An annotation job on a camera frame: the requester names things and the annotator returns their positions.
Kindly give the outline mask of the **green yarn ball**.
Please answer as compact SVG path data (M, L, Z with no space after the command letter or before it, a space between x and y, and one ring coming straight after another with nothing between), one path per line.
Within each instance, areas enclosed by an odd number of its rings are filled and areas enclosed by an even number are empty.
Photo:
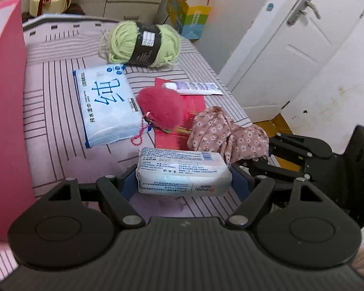
M176 63L181 36L168 24L119 22L100 40L99 55L111 64L159 68Z

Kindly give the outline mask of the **pink floral cloth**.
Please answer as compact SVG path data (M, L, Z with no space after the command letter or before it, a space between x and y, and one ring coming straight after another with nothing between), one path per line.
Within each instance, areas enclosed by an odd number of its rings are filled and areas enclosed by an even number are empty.
M224 109L213 106L199 112L192 123L187 148L219 153L226 164L239 160L267 159L269 137L257 125L242 127Z

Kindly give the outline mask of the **red fluffy pompom keychain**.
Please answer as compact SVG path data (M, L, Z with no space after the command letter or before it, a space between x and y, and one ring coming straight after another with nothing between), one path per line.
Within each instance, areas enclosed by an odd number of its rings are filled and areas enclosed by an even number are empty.
M183 123L183 99L178 92L163 87L145 87L137 95L142 111L141 128L131 143L142 144L142 136L149 127L170 132Z

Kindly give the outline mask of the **pink storage box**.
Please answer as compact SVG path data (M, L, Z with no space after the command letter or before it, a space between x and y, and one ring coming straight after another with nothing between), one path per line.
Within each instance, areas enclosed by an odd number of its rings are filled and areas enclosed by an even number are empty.
M27 48L21 0L0 1L0 241L35 202L23 129Z

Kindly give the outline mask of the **blue wet wipes pack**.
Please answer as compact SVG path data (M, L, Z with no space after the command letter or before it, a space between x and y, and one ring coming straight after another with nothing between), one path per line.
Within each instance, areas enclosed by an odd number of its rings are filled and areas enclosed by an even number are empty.
M74 71L85 146L109 145L138 136L142 112L122 64Z

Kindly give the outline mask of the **purple white tube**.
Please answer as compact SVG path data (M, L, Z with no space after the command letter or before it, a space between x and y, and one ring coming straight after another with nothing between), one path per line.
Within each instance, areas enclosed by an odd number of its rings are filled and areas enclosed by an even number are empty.
M171 81L165 82L162 87L174 90L180 95L223 95L215 83Z

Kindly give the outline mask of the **striped pink table cloth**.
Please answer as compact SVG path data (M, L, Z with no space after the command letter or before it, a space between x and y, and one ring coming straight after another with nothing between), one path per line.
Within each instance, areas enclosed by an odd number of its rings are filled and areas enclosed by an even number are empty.
M23 136L32 183L31 198L39 199L65 177L93 183L111 173L120 175L138 162L139 147L129 139L86 148L83 117L74 71L106 65L99 57L100 40L117 23L90 16L47 16L23 24L27 48L23 86ZM127 80L136 95L142 88L164 80L217 83L224 95L205 98L205 107L222 107L240 126L252 125L233 95L220 81L197 48L184 38L177 63L163 68L127 66ZM223 196L182 197L143 195L132 190L130 203L150 216L220 217L225 219L240 204L232 188ZM7 243L0 243L0 281L17 268Z

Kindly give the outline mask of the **colourful paper gift bag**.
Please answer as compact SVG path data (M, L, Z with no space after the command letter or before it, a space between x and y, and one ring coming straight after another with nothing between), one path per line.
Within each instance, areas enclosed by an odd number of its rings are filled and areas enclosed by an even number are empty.
M211 0L167 0L172 27L188 40L199 40L212 10Z

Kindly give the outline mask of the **white tissue pack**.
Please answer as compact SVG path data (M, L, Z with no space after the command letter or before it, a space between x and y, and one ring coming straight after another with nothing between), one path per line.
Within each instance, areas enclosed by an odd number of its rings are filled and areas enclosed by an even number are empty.
M136 168L142 194L164 196L221 196L232 175L218 153L145 147Z

